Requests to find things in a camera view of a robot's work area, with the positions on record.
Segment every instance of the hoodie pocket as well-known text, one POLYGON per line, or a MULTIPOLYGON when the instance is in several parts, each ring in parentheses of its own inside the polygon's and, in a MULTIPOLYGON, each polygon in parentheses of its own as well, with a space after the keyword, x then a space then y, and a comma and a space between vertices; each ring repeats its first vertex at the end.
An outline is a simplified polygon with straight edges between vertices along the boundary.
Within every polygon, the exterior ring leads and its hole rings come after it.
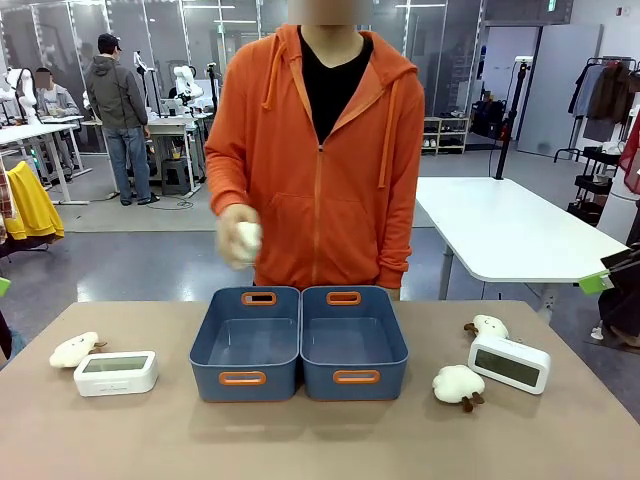
POLYGON ((373 221, 359 201, 323 201, 320 245, 320 283, 364 285, 378 276, 373 221))
POLYGON ((278 285, 309 285, 313 212, 313 197, 275 194, 260 213, 263 247, 256 265, 259 274, 278 285))

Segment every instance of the blue jeans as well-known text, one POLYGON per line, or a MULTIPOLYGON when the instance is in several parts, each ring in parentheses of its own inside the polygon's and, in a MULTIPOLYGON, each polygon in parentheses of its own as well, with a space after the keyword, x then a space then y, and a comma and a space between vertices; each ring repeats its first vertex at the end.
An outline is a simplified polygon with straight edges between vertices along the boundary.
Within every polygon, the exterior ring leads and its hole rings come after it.
POLYGON ((131 200, 131 187, 127 175, 127 153, 131 159, 138 201, 149 200, 151 198, 149 165, 147 164, 147 151, 142 127, 104 128, 104 134, 107 138, 113 173, 120 190, 120 200, 131 200))

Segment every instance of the yellow jacket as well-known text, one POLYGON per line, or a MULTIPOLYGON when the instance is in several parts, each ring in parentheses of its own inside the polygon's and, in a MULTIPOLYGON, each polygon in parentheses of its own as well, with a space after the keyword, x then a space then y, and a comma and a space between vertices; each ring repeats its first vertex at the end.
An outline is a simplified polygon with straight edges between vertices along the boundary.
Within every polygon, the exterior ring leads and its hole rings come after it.
POLYGON ((14 240, 55 234, 64 237, 64 225, 49 195, 25 162, 7 172, 17 217, 5 219, 7 232, 14 240))

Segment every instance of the green tag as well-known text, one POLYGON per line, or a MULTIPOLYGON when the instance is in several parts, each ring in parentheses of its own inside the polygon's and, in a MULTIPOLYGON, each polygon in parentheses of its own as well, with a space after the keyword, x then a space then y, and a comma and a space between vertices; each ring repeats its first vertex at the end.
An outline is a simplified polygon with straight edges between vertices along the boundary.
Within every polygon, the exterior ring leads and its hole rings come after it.
POLYGON ((9 286, 11 285, 11 280, 0 277, 0 297, 4 297, 9 290, 9 286))
POLYGON ((596 273, 581 279, 578 284, 584 293, 587 295, 593 295, 595 293, 602 293, 605 290, 613 288, 611 280, 609 280, 609 270, 596 273))

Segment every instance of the hoodie drawstring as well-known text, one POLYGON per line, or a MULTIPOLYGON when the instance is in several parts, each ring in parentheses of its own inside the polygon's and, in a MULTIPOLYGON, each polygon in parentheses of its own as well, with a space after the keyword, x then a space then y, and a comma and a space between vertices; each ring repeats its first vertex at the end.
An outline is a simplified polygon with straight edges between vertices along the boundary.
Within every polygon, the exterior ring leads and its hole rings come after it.
POLYGON ((278 79, 278 71, 280 70, 280 57, 284 53, 286 48, 286 44, 280 44, 278 50, 276 50, 276 54, 273 57, 273 63, 271 64, 271 74, 269 75, 269 88, 267 89, 267 99, 262 103, 262 108, 266 108, 267 110, 271 110, 273 107, 273 96, 275 91, 276 80, 278 79))
POLYGON ((389 156, 393 152, 389 152, 389 143, 391 141, 391 130, 393 129, 393 114, 396 108, 396 96, 398 94, 398 81, 393 82, 391 87, 391 100, 389 101, 389 113, 387 114, 387 128, 384 132, 384 144, 382 147, 382 164, 380 165, 380 178, 378 179, 378 188, 384 188, 385 177, 387 176, 387 164, 389 156))

